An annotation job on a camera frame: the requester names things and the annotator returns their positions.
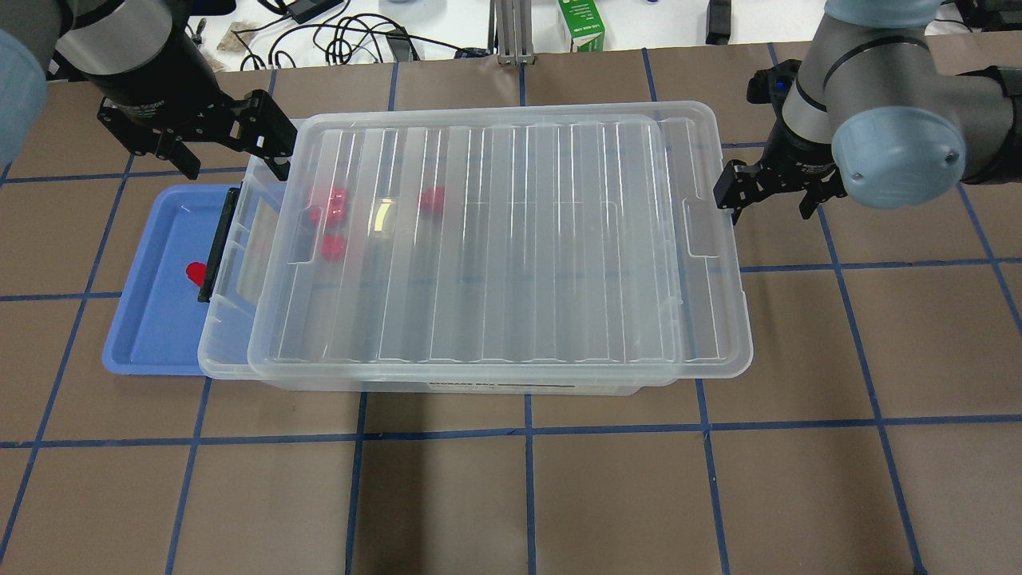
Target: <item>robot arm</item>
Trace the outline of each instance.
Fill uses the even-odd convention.
[[[190,11],[190,0],[0,0],[0,49],[14,54],[9,74],[25,87],[6,82],[0,93],[9,129],[0,162],[13,159],[42,109],[42,68],[30,55],[45,66],[55,46],[106,96],[97,117],[132,153],[194,179],[200,164],[186,142],[218,142],[286,179],[297,131],[267,92],[235,100],[220,90],[184,33]]]
[[[918,204],[956,182],[1022,180],[1022,68],[937,74],[923,33],[940,0],[828,0],[805,61],[760,70],[747,99],[774,103],[762,158],[729,161],[714,187],[747,205],[802,191],[804,219],[830,197]]]

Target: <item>green box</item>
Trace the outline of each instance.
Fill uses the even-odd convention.
[[[603,26],[596,0],[558,0],[565,39],[572,52],[602,52],[607,29]]]

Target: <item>blue cap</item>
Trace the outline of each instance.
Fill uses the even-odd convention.
[[[940,0],[827,0],[832,18],[868,28],[918,28],[933,21]]]
[[[962,133],[918,107],[878,107],[852,115],[834,133],[832,151],[848,195],[872,207],[929,201],[965,172]]]
[[[21,152],[45,103],[43,68],[25,44],[0,30],[0,166]]]

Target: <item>dark blue object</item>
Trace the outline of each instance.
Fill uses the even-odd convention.
[[[208,304],[185,275],[205,261],[229,185],[178,185],[164,190],[128,273],[103,347],[114,374],[201,376],[198,340]]]

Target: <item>plastic storage box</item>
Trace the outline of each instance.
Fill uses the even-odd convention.
[[[199,344],[288,389],[628,395],[751,361],[697,102],[318,115],[249,163]]]

